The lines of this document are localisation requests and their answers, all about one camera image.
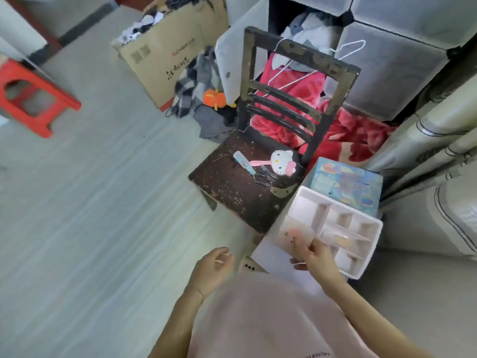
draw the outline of hello kitty hair clip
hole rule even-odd
[[[275,151],[271,155],[270,161],[250,161],[253,167],[271,165],[273,172],[279,176],[291,176],[296,172],[296,162],[293,162],[292,151]]]

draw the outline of bracelet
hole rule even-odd
[[[193,289],[196,289],[200,295],[202,295],[202,304],[204,303],[204,301],[206,300],[206,295],[202,292],[202,290],[200,290],[199,288],[197,288],[196,286],[194,285],[188,285],[189,287],[193,288]]]

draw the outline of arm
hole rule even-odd
[[[200,306],[233,271],[235,258],[228,252],[226,247],[214,249],[197,262],[149,358],[187,357],[194,319]]]
[[[329,246],[314,240],[310,248],[295,239],[294,248],[305,262],[290,262],[297,270],[308,270],[328,295],[341,308],[366,345],[380,358],[432,358],[425,350],[408,340],[396,327],[379,314],[351,288],[338,270]]]

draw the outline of white wire hanger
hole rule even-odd
[[[277,46],[275,47],[275,50],[274,50],[273,52],[276,52],[276,51],[277,51],[278,45],[280,45],[280,43],[281,43],[283,40],[291,40],[291,39],[290,39],[290,38],[283,38],[283,39],[281,39],[281,40],[277,43]],[[362,45],[361,45],[359,48],[357,48],[357,49],[355,49],[355,50],[349,52],[349,53],[346,54],[345,56],[342,56],[341,58],[338,59],[338,60],[343,60],[344,58],[348,57],[349,55],[354,54],[354,53],[360,51],[361,49],[363,49],[363,48],[366,46],[366,40],[358,40],[358,41],[347,42],[346,44],[343,44],[342,46],[340,46],[340,47],[337,48],[336,50],[335,50],[335,49],[332,49],[332,48],[326,48],[326,49],[321,49],[321,50],[319,50],[319,51],[320,51],[320,52],[323,52],[323,51],[331,50],[332,52],[337,53],[338,51],[340,51],[340,50],[341,50],[343,47],[345,47],[345,46],[354,45],[354,44],[357,44],[357,43],[360,43],[360,42],[362,43]],[[293,69],[287,69],[287,67],[288,67],[292,62],[293,62],[293,60],[290,60],[286,65],[284,65],[283,68],[282,68],[273,78],[271,78],[271,79],[269,80],[269,82],[267,83],[267,85],[270,85],[270,83],[271,83],[276,77],[278,77],[283,71],[293,70]],[[295,83],[299,82],[300,80],[303,80],[303,79],[305,79],[306,77],[309,77],[310,75],[312,75],[312,74],[314,74],[314,73],[316,73],[316,72],[318,72],[318,71],[319,71],[319,70],[311,71],[311,72],[307,73],[305,76],[302,76],[301,78],[298,78],[298,79],[292,81],[291,83],[288,83],[288,84],[286,84],[286,85],[283,85],[282,87],[278,88],[278,90],[281,90],[281,89],[283,89],[283,88],[286,88],[287,86],[290,86],[290,85],[292,85],[292,84],[295,84]]]

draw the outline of red plastic stool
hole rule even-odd
[[[25,80],[31,85],[22,90],[21,94],[12,100],[7,98],[5,87],[7,84]],[[80,110],[81,103],[75,98],[58,89],[55,85],[45,81],[38,75],[28,70],[15,60],[8,59],[0,66],[0,107],[10,113],[20,123],[26,125],[30,130],[42,136],[50,138],[53,132],[50,130],[50,123],[61,114],[66,108]],[[28,115],[21,104],[30,98],[37,90],[43,89],[56,98],[55,102],[40,113],[38,116]]]

